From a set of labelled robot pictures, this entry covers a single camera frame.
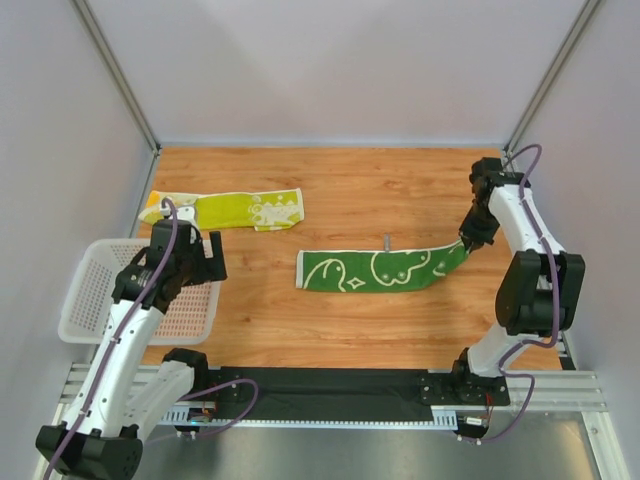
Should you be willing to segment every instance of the white wall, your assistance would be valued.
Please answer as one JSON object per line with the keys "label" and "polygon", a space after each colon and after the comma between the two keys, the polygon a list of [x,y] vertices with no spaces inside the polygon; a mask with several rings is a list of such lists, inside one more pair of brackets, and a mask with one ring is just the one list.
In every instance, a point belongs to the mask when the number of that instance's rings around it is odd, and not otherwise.
{"label": "white wall", "polygon": [[91,0],[164,143],[504,144],[583,0]]}
{"label": "white wall", "polygon": [[522,143],[543,144],[536,203],[587,264],[574,353],[598,372],[632,478],[640,478],[638,25],[640,3],[603,2]]}
{"label": "white wall", "polygon": [[0,476],[31,478],[74,360],[60,309],[93,240],[128,235],[150,152],[67,0],[0,2]]}

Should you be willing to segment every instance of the white laundry basket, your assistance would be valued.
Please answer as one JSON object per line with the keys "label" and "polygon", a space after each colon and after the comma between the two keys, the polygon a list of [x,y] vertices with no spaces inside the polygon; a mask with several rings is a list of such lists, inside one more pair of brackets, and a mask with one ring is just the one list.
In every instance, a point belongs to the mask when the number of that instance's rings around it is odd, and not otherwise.
{"label": "white laundry basket", "polygon": [[[211,242],[204,250],[211,256]],[[87,248],[62,307],[58,326],[60,338],[69,343],[99,344],[113,304],[111,293],[116,275],[133,256],[149,245],[149,239],[98,240]],[[183,287],[171,302],[150,345],[193,345],[211,332],[216,316],[220,282]]]}

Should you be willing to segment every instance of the wooden table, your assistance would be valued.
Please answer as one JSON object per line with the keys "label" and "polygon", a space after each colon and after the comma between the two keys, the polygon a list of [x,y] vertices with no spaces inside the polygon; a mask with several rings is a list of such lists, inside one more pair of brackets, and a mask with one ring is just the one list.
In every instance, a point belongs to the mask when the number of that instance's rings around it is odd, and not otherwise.
{"label": "wooden table", "polygon": [[[153,184],[165,192],[302,188],[306,218],[291,230],[223,231],[229,279],[209,338],[210,365],[450,368],[495,322],[511,260],[498,234],[458,270],[405,294],[325,294],[294,286],[301,249],[427,248],[457,238],[481,149],[166,148]],[[141,235],[148,236],[144,226]],[[159,363],[170,347],[149,347]],[[560,368],[532,348],[517,368]]]}

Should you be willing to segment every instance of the cable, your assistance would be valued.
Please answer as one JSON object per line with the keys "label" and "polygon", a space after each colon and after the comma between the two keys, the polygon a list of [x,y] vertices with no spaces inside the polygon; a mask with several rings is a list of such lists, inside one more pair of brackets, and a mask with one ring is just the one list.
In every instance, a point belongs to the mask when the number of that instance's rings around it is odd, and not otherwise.
{"label": "cable", "polygon": [[[180,401],[191,400],[192,398],[197,398],[197,397],[201,397],[203,395],[208,395],[210,393],[222,390],[223,388],[231,387],[233,385],[238,385],[240,383],[248,383],[248,384],[253,386],[253,398],[251,399],[251,402],[249,402],[249,405],[247,406],[247,408],[245,408],[240,415],[238,415],[236,418],[231,420],[226,425],[223,425],[223,426],[218,427],[218,428],[214,428],[213,430],[207,430],[205,432],[198,433],[198,434],[196,434],[196,438],[209,437],[209,436],[215,435],[217,433],[222,433],[225,430],[230,429],[236,423],[238,423],[244,417],[246,417],[247,414],[251,411],[251,409],[255,406],[255,404],[256,404],[256,402],[258,400],[258,384],[254,380],[251,380],[250,378],[239,378],[237,380],[232,380],[230,382],[221,383],[220,385],[216,385],[215,387],[207,388],[206,390],[202,390],[201,392],[190,393],[189,395],[185,395],[184,397],[182,397],[180,399]],[[146,445],[152,445],[154,443],[160,442],[162,440],[167,440],[169,438],[176,438],[176,436],[174,434],[164,435],[162,437],[154,438],[153,440],[148,441],[146,443]]]}
{"label": "cable", "polygon": [[533,396],[533,390],[535,389],[535,386],[536,386],[535,377],[530,373],[507,372],[504,369],[504,365],[507,362],[507,360],[509,360],[509,358],[511,358],[512,355],[514,355],[516,352],[518,352],[521,348],[523,348],[526,345],[535,345],[542,348],[555,347],[556,343],[558,342],[558,334],[560,331],[560,282],[558,280],[558,269],[556,265],[556,259],[553,256],[553,250],[551,248],[551,245],[549,244],[547,239],[544,238],[544,234],[542,233],[542,228],[540,228],[540,225],[538,224],[533,214],[533,210],[531,209],[531,207],[529,206],[529,204],[527,203],[524,197],[524,189],[525,189],[525,185],[527,184],[527,180],[529,180],[529,176],[531,176],[531,173],[536,168],[536,165],[538,164],[538,161],[542,156],[542,146],[538,143],[534,143],[524,147],[522,150],[520,150],[515,155],[513,155],[513,157],[511,157],[509,161],[505,163],[503,168],[506,168],[517,157],[519,157],[523,153],[532,149],[537,150],[537,152],[533,159],[533,162],[531,162],[531,165],[529,166],[524,176],[522,177],[522,180],[520,181],[520,185],[518,187],[518,193],[520,194],[520,201],[522,202],[522,206],[524,208],[525,214],[529,219],[529,223],[531,224],[534,231],[536,232],[536,235],[538,235],[538,241],[542,245],[542,248],[544,248],[544,251],[547,254],[547,259],[549,260],[549,270],[551,274],[551,296],[553,299],[553,322],[551,327],[551,340],[548,343],[545,343],[539,340],[529,340],[529,339],[523,340],[522,342],[514,345],[509,351],[507,351],[502,356],[502,358],[500,358],[500,360],[498,361],[498,369],[500,370],[500,373],[502,375],[508,378],[526,378],[531,382],[531,384],[529,386],[529,391],[527,392],[527,396],[522,402],[522,407],[520,408],[520,411],[516,415],[516,418],[513,419],[513,422],[511,422],[511,424],[507,428],[505,428],[502,432],[498,433],[497,435],[491,438],[482,439],[481,443],[492,443],[492,442],[498,441],[504,438],[511,430],[513,430],[520,423],[520,420],[522,420],[522,417],[524,416],[524,413],[527,410],[529,403],[531,402],[531,397]]}
{"label": "cable", "polygon": [[162,259],[160,260],[158,267],[153,272],[153,275],[151,275],[151,278],[149,279],[145,287],[142,289],[142,292],[140,292],[140,295],[138,295],[138,298],[136,298],[135,301],[131,304],[131,307],[129,308],[129,310],[123,317],[122,321],[120,322],[120,326],[118,326],[113,336],[111,337],[114,341],[109,342],[109,345],[107,345],[107,348],[104,352],[104,356],[102,357],[102,360],[100,360],[100,364],[98,365],[98,369],[96,370],[96,375],[93,378],[93,382],[91,382],[91,386],[89,387],[89,391],[87,392],[87,396],[85,397],[84,403],[82,404],[82,407],[80,407],[80,413],[78,414],[78,418],[73,423],[73,425],[71,426],[67,434],[64,436],[64,438],[60,442],[60,445],[58,445],[58,448],[53,453],[51,460],[49,460],[49,465],[47,466],[47,470],[45,471],[43,480],[49,480],[51,478],[51,474],[53,473],[53,470],[55,469],[55,465],[58,463],[58,460],[60,460],[60,457],[62,456],[62,452],[64,452],[64,450],[67,448],[67,445],[69,445],[69,442],[71,441],[75,433],[80,428],[80,425],[82,425],[82,421],[84,420],[85,415],[89,411],[89,407],[91,407],[91,403],[93,402],[96,391],[100,386],[100,380],[102,379],[102,376],[104,375],[104,372],[107,369],[109,359],[111,358],[111,354],[113,353],[113,350],[117,344],[117,339],[120,338],[120,335],[122,335],[122,332],[124,331],[124,329],[127,328],[127,324],[131,320],[131,317],[133,317],[133,314],[136,312],[138,307],[140,307],[140,304],[142,303],[142,301],[149,294],[149,291],[155,285],[156,281],[158,280],[158,277],[160,276],[160,274],[164,270],[164,267],[169,261],[169,255],[171,255],[171,252],[173,251],[173,247],[176,243],[176,236],[178,234],[178,212],[176,211],[176,207],[173,204],[173,202],[169,200],[169,198],[165,197],[162,199],[162,207],[166,208],[167,206],[171,211],[171,217],[172,217],[171,237],[169,238],[169,244],[167,245],[167,249],[165,250],[164,255],[162,256]]}

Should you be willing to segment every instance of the towel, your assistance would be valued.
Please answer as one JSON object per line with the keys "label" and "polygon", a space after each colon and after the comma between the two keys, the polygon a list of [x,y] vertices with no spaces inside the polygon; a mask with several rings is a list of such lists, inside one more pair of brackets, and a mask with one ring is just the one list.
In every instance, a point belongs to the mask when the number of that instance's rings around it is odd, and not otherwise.
{"label": "towel", "polygon": [[421,250],[298,253],[296,287],[318,292],[392,293],[428,287],[469,256],[461,240]]}
{"label": "towel", "polygon": [[302,192],[279,190],[260,193],[164,193],[152,191],[141,221],[154,224],[162,218],[160,202],[169,197],[178,209],[178,218],[192,220],[200,230],[254,227],[259,232],[284,230],[304,220]]}

